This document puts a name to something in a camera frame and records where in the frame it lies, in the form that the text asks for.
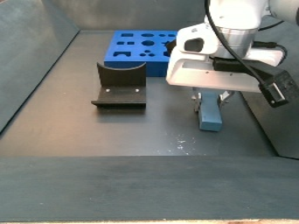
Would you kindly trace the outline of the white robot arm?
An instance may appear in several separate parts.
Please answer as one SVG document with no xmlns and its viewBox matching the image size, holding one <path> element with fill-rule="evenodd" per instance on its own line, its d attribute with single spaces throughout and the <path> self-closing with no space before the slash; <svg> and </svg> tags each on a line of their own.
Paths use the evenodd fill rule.
<svg viewBox="0 0 299 224">
<path fill-rule="evenodd" d="M 262 18 L 299 25 L 299 0 L 204 0 L 204 22 L 178 31 L 166 44 L 170 63 L 166 80 L 194 89 L 195 106 L 204 88 L 223 92 L 220 105 L 236 91 L 260 93 L 271 107 L 299 97 L 299 86 L 278 65 L 279 50 L 254 42 Z"/>
</svg>

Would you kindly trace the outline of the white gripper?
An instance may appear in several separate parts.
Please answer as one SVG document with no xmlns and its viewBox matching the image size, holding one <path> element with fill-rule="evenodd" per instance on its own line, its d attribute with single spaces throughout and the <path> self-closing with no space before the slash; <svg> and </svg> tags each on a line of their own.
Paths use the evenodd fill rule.
<svg viewBox="0 0 299 224">
<path fill-rule="evenodd" d="M 283 58 L 283 51 L 252 47 L 256 29 L 219 29 L 228 41 L 231 49 L 244 60 L 259 60 L 276 67 Z M 219 95 L 219 106 L 223 107 L 235 91 L 259 93 L 258 80 L 246 73 L 214 70 L 212 58 L 231 58 L 222 45 L 211 25 L 196 24 L 179 30 L 176 46 L 172 49 L 166 80 L 171 85 L 194 87 L 191 99 L 194 111 L 202 106 L 202 91 L 199 88 L 227 90 Z"/>
</svg>

